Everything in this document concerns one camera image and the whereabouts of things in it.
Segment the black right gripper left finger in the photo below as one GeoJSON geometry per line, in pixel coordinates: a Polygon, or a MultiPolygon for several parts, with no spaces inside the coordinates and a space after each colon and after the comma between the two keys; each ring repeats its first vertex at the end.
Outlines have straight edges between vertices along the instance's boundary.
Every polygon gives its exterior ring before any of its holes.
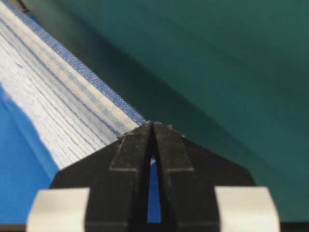
{"type": "Polygon", "coordinates": [[[28,232],[143,232],[147,223],[151,122],[60,170],[38,191],[28,232]]]}

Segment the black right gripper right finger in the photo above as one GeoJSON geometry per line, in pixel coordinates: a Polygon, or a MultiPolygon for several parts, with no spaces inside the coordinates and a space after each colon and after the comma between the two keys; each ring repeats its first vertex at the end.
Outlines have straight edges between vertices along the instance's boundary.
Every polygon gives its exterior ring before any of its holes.
{"type": "Polygon", "coordinates": [[[278,232],[267,187],[250,172],[154,123],[162,226],[166,232],[278,232]]]}

